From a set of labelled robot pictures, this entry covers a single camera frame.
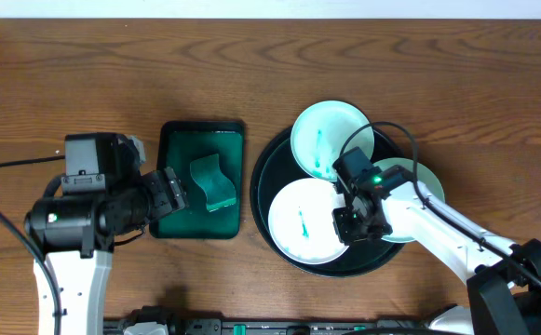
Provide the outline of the green sponge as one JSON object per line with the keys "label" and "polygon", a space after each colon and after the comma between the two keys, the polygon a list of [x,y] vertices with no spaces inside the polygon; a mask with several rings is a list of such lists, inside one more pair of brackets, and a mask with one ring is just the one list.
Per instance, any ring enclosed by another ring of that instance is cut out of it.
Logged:
{"label": "green sponge", "polygon": [[218,154],[211,154],[192,161],[190,175],[204,193],[205,207],[208,212],[231,207],[237,203],[236,187],[223,174]]}

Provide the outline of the white plate green stain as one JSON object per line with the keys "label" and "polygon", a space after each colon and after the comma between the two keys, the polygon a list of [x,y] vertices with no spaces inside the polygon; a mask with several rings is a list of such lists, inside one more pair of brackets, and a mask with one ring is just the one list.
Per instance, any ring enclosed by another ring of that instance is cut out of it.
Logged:
{"label": "white plate green stain", "polygon": [[268,213],[272,240],[290,260],[320,265],[340,258],[348,246],[340,241],[332,212],[345,205],[329,181],[293,181],[274,197]]}

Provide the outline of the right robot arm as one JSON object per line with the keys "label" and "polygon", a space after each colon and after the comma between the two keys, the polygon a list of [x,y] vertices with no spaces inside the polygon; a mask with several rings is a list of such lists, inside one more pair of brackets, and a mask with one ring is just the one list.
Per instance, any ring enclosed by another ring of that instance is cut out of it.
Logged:
{"label": "right robot arm", "polygon": [[334,169],[345,193],[333,212],[342,242],[408,234],[466,285],[467,308],[449,308],[417,333],[541,334],[541,241],[519,245],[478,226],[404,167]]}

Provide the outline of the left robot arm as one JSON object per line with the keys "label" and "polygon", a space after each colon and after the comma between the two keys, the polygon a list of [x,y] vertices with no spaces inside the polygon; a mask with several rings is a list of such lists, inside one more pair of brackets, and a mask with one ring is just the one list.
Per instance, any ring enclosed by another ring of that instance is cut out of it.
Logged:
{"label": "left robot arm", "polygon": [[187,206],[173,169],[108,176],[69,169],[63,194],[39,199],[26,216],[44,258],[34,265],[42,334],[101,334],[116,237]]}

